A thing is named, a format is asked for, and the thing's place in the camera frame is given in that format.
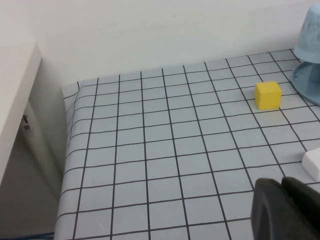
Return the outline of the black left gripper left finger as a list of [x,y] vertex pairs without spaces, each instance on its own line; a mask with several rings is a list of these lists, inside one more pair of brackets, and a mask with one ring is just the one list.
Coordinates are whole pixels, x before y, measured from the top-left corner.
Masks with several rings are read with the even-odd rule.
[[295,240],[300,213],[282,185],[270,178],[255,182],[251,226],[255,240]]

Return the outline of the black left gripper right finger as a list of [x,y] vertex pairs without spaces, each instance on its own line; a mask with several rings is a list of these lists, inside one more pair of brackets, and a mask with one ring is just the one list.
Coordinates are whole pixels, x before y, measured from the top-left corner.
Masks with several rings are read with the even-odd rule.
[[319,240],[320,193],[294,177],[284,177],[281,186],[299,211],[304,226]]

